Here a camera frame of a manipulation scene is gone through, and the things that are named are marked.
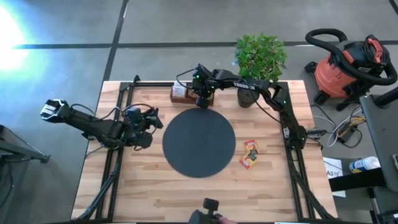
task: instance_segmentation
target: red vacuum cleaner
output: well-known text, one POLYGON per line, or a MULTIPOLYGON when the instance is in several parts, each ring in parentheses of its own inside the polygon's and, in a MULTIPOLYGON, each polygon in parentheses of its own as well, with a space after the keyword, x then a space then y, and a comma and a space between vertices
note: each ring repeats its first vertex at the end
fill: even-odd
POLYGON ((359 103, 359 97, 372 86, 386 86, 397 81, 397 72, 391 64, 388 50, 373 35, 362 42, 354 42, 340 30, 316 29, 310 31, 305 40, 330 52, 319 63, 310 62, 304 68, 315 74, 319 92, 314 102, 319 105, 329 98, 344 98, 336 107, 341 111, 350 103, 359 103), (334 35, 340 43, 333 45, 314 38, 322 34, 334 35), (383 71, 386 78, 380 76, 383 71))

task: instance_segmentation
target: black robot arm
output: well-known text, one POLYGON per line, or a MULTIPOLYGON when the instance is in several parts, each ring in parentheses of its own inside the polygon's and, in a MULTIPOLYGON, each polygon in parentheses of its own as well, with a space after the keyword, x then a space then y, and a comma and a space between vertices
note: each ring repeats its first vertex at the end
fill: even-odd
POLYGON ((289 92, 276 83, 268 80, 246 80, 227 70, 213 70, 210 72, 199 65, 193 74, 192 89, 199 96, 196 104, 201 108, 208 107, 208 98, 216 89, 236 87, 258 92, 266 103, 278 111, 284 126, 284 137, 289 140, 294 149, 303 149, 307 140, 307 131, 299 122, 293 112, 289 99, 289 92), (269 88, 275 90, 272 95, 269 88))
POLYGON ((126 110, 128 122, 112 119, 99 119, 71 108, 65 100, 47 100, 40 115, 50 123, 66 123, 83 131, 89 140, 96 138, 104 147, 141 146, 147 148, 152 142, 152 135, 146 132, 150 126, 163 128, 157 117, 157 108, 150 107, 141 113, 136 107, 126 110))

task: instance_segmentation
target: person's hand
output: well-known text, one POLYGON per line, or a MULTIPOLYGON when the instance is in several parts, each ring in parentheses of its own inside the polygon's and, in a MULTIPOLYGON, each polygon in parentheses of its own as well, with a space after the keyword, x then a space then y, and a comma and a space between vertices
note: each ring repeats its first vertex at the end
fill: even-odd
POLYGON ((220 218, 218 219, 218 221, 219 221, 221 224, 237 224, 236 222, 231 221, 231 220, 229 220, 229 219, 227 219, 227 218, 225 218, 225 217, 220 217, 220 218))

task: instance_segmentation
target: round black disc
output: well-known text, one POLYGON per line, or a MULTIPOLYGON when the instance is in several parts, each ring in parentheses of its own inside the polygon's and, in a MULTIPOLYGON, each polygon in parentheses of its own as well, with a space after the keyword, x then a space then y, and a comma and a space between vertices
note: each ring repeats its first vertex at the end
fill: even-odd
POLYGON ((235 151, 235 133, 221 114, 190 109, 177 115, 163 135, 167 162, 189 177, 209 177, 223 170, 235 151))

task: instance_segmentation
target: wooden table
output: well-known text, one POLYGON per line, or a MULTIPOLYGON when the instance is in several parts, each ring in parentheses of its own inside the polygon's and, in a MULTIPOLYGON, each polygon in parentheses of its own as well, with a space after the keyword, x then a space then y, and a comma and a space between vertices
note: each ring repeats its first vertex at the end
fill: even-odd
MULTIPOLYGON (((104 83, 97 117, 106 115, 116 105, 119 84, 104 83)), ((297 120, 306 128, 313 128, 304 82, 289 81, 289 90, 297 120)), ((134 88, 132 102, 159 107, 159 118, 164 128, 155 132, 151 147, 138 152, 131 147, 125 148, 114 221, 187 222, 195 209, 202 209, 205 197, 219 200, 218 212, 236 222, 297 221, 279 123, 256 105, 240 108, 235 88, 217 90, 211 109, 221 113, 234 128, 234 156, 229 165, 214 176, 202 179, 186 177, 173 170, 166 161, 162 136, 176 115, 195 105, 172 103, 169 95, 170 87, 134 88), (238 160, 244 154, 243 142, 250 139, 257 141, 261 153, 259 162, 251 170, 246 170, 238 160)), ((260 99, 259 103, 274 117, 279 117, 264 100, 260 99)), ((91 142, 88 151, 98 146, 97 142, 91 142)), ((336 217, 320 148, 307 144, 303 156, 312 192, 326 210, 336 217)), ((101 149, 85 160, 72 218, 83 213, 98 193, 105 158, 106 149, 101 149)), ((303 210, 307 213, 302 195, 303 210)), ((106 198, 104 214, 108 211, 107 201, 106 198)))

